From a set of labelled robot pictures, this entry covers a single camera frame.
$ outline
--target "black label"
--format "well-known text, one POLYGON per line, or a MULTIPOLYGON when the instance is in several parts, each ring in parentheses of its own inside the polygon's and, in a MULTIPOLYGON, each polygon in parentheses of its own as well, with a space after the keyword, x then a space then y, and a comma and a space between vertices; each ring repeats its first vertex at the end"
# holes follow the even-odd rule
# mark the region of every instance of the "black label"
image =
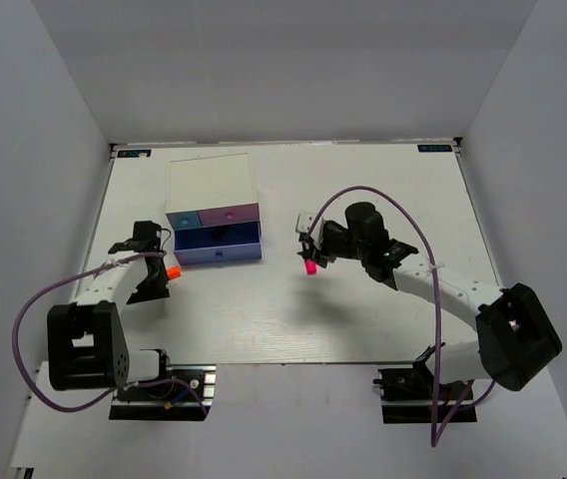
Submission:
POLYGON ((452 147, 449 145, 417 145, 420 153, 450 153, 452 147))
POLYGON ((140 158, 149 157, 151 150, 120 150, 117 152, 117 158, 140 158))

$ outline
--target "drawer box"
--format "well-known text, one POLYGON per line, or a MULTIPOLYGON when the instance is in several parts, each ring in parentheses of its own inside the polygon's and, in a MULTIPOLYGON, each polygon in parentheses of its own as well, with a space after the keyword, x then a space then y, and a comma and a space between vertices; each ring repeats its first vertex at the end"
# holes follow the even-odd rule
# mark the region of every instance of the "drawer box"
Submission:
POLYGON ((175 257, 181 265, 262 257, 259 222, 175 231, 175 257))
POLYGON ((199 218, 203 227, 258 222, 260 220, 260 206, 254 203, 252 205, 201 210, 199 218))

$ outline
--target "white wall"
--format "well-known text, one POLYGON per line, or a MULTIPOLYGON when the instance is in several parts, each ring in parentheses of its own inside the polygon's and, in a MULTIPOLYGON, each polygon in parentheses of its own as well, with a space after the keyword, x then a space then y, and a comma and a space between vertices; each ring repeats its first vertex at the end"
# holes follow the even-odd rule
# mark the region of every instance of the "white wall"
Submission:
POLYGON ((34 0, 107 139, 464 135, 535 0, 34 0))
POLYGON ((464 142, 462 168, 506 282, 536 288, 563 340, 567 413, 567 2, 540 0, 464 142))
MULTIPOLYGON (((33 292, 81 265, 108 155, 33 5, 0 0, 0 477, 26 399, 11 354, 13 318, 33 292)), ((47 307, 64 298, 52 295, 27 317, 30 366, 44 357, 47 307)))

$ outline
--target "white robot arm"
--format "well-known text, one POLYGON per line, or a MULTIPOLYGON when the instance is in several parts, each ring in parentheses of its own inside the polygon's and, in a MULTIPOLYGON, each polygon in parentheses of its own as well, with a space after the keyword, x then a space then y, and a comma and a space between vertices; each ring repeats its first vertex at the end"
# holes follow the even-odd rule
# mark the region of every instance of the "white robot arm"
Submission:
MULTIPOLYGON (((327 267, 336 258, 361 261, 370 277, 397 291, 434 301, 432 268, 439 276, 441 306, 477 332, 477 340, 445 345, 441 350, 442 385, 491 378, 518 391, 561 352, 561 341, 534 291, 523 284, 501 289, 433 266, 414 246, 391 239, 383 218, 370 203, 345 210, 347 228, 315 216, 297 218, 301 257, 327 267)), ((433 348, 413 362, 423 384, 432 384, 433 348)))
POLYGON ((166 376, 161 349, 129 351, 119 312, 126 304, 168 297, 168 275, 161 251, 162 227, 135 222, 133 236, 115 243, 99 273, 68 304, 48 313, 49 376, 57 390, 121 388, 166 376), (156 253, 122 262, 135 253, 156 253), (92 335, 92 344, 82 338, 92 335))

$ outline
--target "purple cable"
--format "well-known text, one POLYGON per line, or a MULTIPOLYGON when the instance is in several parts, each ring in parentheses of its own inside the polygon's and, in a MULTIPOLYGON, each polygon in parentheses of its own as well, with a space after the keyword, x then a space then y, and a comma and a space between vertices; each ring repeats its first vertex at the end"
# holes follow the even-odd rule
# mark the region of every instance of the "purple cable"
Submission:
POLYGON ((104 263, 101 266, 98 266, 94 269, 90 269, 88 271, 84 271, 79 274, 75 274, 73 276, 67 277, 66 279, 57 281, 51 284, 50 286, 47 286, 44 289, 36 292, 28 301, 26 301, 26 303, 22 306, 22 309, 20 309, 20 312, 17 313, 17 317, 15 318, 15 323, 13 324, 13 336, 12 336, 13 358, 15 359, 15 364, 17 365, 17 368, 19 369, 20 374, 24 379, 24 382, 26 382, 26 385, 33 392, 33 394, 35 394, 38 397, 40 401, 42 401, 51 409, 55 409, 56 411, 59 412, 79 412, 88 409, 91 406, 94 406, 102 399, 104 399, 106 396, 108 396, 111 392, 113 392, 115 389, 109 389, 108 391, 105 391, 99 396, 97 396, 92 401, 89 401, 86 404, 82 404, 79 406, 72 406, 72 407, 62 406, 49 399, 46 396, 46 394, 44 394, 44 392, 39 387, 37 387, 37 384, 31 378, 30 374, 28 373, 28 370, 26 369, 26 366, 24 365, 22 354, 20 353, 20 344, 19 344, 20 325, 22 324, 22 320, 24 319, 24 315, 26 314, 26 311, 28 311, 28 309, 33 305, 35 301, 37 301, 44 294, 51 292, 53 289, 57 289, 58 287, 77 281, 78 279, 82 279, 83 277, 92 276, 93 274, 98 274, 100 272, 113 269, 114 267, 117 267, 118 264, 125 264, 127 262, 134 261, 135 259, 139 259, 140 257, 148 257, 148 256, 164 257, 165 254, 166 254, 165 252, 139 252, 137 254, 133 254, 131 256, 125 257, 124 259, 120 259, 114 263, 112 262, 104 263))
POLYGON ((206 409, 206 406, 204 405, 202 399, 200 399, 200 396, 197 395, 195 389, 193 389, 188 382, 178 379, 177 377, 157 379, 155 381, 138 382, 135 385, 137 387, 153 387, 153 386, 159 386, 160 384, 168 384, 170 382, 172 382, 173 384, 179 384, 181 386, 184 386, 186 390, 191 394, 191 396, 193 396, 195 401, 199 404, 200 409, 202 409, 202 412, 204 412, 204 417, 208 416, 208 410, 206 409))
POLYGON ((494 379, 492 379, 492 382, 490 382, 490 385, 487 386, 487 389, 485 390, 485 392, 483 394, 481 394, 481 396, 477 400, 468 404, 467 406, 459 407, 459 411, 466 411, 467 409, 472 409, 473 407, 478 406, 480 403, 482 403, 485 400, 485 398, 487 396, 490 395, 490 392, 492 392, 492 389, 494 389, 494 386, 496 386, 496 381, 494 379))
MULTIPOLYGON (((319 220, 323 216, 323 213, 325 213, 325 210, 327 210, 327 208, 332 204, 332 202, 334 202, 334 200, 339 198, 341 195, 344 195, 344 194, 349 193, 349 192, 354 192, 356 190, 363 190, 363 191, 366 191, 366 192, 375 193, 376 195, 379 195, 380 197, 382 197, 385 200, 387 200, 388 202, 390 202, 395 208, 397 208, 401 212, 401 214, 408 220, 408 222, 412 225, 412 227, 414 228, 416 233, 421 238, 421 242, 425 246, 425 250, 427 252, 427 256, 428 256, 428 260, 430 261, 430 264, 432 264, 433 266, 436 265, 436 261, 434 260, 434 252, 432 252, 432 247, 430 247, 430 243, 428 242, 427 238, 423 234, 423 231, 421 230, 419 225, 416 223, 414 218, 410 215, 410 213, 408 213, 407 210, 404 207, 402 207, 399 203, 397 203, 395 200, 393 200, 387 194, 385 194, 384 192, 378 190, 377 188, 373 188, 373 187, 365 187, 365 186, 349 187, 349 188, 345 188, 345 189, 341 190, 340 192, 336 193, 335 195, 333 195, 319 209, 318 213, 316 214, 316 217, 314 218, 314 221, 310 225, 310 228, 307 232, 307 235, 309 236, 312 233, 312 231, 314 230, 314 227, 316 227, 316 224, 319 222, 319 220)), ((452 418, 452 415, 459 408, 461 402, 463 401, 464 395, 461 394, 459 399, 457 399, 456 403, 454 404, 454 406, 452 407, 452 409, 450 410, 448 415, 445 417, 445 419, 441 423, 440 429, 437 431, 436 424, 438 422, 439 386, 440 386, 440 378, 441 378, 441 329, 442 329, 442 326, 441 326, 441 292, 440 292, 440 289, 439 289, 439 275, 438 275, 438 272, 436 270, 436 267, 432 268, 432 284, 433 284, 433 289, 434 289, 434 374, 433 374, 434 384, 432 386, 432 416, 431 416, 431 424, 430 424, 430 445, 432 447, 436 447, 436 444, 438 443, 439 438, 441 437, 441 434, 443 433, 443 430, 445 429, 445 426, 447 425, 447 423, 452 418)), ((470 389, 471 387, 472 387, 472 384, 470 382, 469 385, 466 386, 466 389, 470 389)))

